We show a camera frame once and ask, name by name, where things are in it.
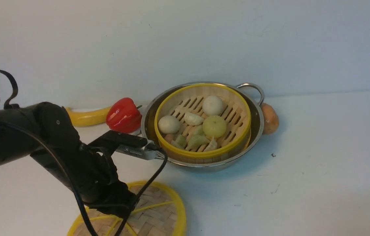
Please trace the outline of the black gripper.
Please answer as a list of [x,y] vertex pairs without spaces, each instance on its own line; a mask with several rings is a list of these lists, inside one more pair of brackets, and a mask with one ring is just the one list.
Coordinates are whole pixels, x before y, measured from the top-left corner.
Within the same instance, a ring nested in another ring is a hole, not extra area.
[[95,209],[105,215],[114,215],[125,219],[136,206],[137,194],[131,192],[124,182],[116,182],[104,186],[102,195],[93,203],[90,209]]

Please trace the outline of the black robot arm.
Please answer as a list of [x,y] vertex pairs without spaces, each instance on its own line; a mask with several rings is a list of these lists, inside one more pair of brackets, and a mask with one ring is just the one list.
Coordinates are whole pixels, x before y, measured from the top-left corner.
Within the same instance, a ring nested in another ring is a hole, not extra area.
[[44,102],[0,110],[0,166],[30,156],[72,190],[69,179],[43,145],[64,165],[86,206],[126,218],[136,195],[118,178],[112,160],[119,146],[114,131],[84,144],[68,112],[60,106]]

